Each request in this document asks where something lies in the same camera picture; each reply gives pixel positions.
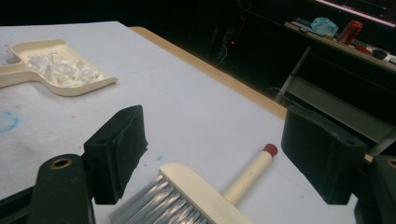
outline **blue stain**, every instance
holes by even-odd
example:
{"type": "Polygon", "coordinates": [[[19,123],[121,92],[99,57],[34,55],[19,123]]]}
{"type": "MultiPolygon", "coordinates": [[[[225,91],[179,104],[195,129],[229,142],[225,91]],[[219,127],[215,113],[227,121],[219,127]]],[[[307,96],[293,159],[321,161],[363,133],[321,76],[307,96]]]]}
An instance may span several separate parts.
{"type": "Polygon", "coordinates": [[[157,161],[161,161],[163,159],[163,155],[157,156],[157,161]]]}
{"type": "Polygon", "coordinates": [[[19,119],[17,116],[3,111],[0,114],[0,133],[12,131],[18,125],[19,119]]]}

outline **dark background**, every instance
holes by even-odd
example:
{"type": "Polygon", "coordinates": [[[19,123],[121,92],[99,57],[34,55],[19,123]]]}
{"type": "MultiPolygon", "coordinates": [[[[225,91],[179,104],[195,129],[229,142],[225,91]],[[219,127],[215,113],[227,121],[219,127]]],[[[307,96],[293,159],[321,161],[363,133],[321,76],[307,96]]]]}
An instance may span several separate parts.
{"type": "MultiPolygon", "coordinates": [[[[351,20],[361,21],[359,41],[396,54],[396,29],[313,0],[7,1],[1,7],[0,25],[119,21],[142,26],[274,97],[310,45],[285,32],[284,22],[317,17],[329,18],[339,32],[351,20]]],[[[396,125],[394,72],[383,73],[329,49],[314,48],[299,76],[396,125]]]]}

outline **dustpan handle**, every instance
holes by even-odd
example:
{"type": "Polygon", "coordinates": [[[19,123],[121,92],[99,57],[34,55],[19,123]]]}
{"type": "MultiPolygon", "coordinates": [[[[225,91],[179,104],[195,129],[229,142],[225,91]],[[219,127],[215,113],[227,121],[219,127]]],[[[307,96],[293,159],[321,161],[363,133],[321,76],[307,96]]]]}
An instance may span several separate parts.
{"type": "Polygon", "coordinates": [[[0,76],[10,73],[22,72],[25,70],[24,66],[24,63],[21,60],[18,63],[2,65],[0,66],[0,76]]]}
{"type": "Polygon", "coordinates": [[[20,84],[27,81],[41,81],[37,73],[20,71],[15,73],[0,74],[0,88],[20,84]]]}
{"type": "MultiPolygon", "coordinates": [[[[270,147],[272,147],[272,150],[277,151],[274,145],[270,145],[270,147]]],[[[273,152],[270,153],[265,149],[261,150],[252,162],[235,179],[235,181],[224,191],[224,198],[236,206],[269,167],[275,154],[273,152]]]]}

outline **white paper surface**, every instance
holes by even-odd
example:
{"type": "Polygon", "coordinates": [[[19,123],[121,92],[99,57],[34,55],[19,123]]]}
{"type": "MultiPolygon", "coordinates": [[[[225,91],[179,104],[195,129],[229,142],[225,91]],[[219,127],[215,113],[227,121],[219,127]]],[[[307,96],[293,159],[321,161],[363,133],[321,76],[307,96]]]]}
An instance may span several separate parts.
{"type": "Polygon", "coordinates": [[[97,223],[169,162],[189,165],[219,192],[267,143],[273,164],[238,205],[253,223],[354,223],[356,198],[327,205],[280,148],[284,121],[118,22],[0,27],[0,64],[12,44],[61,38],[117,84],[78,97],[30,82],[0,89],[0,199],[33,186],[54,156],[83,144],[117,111],[142,105],[148,151],[114,206],[95,205],[97,223]]]}

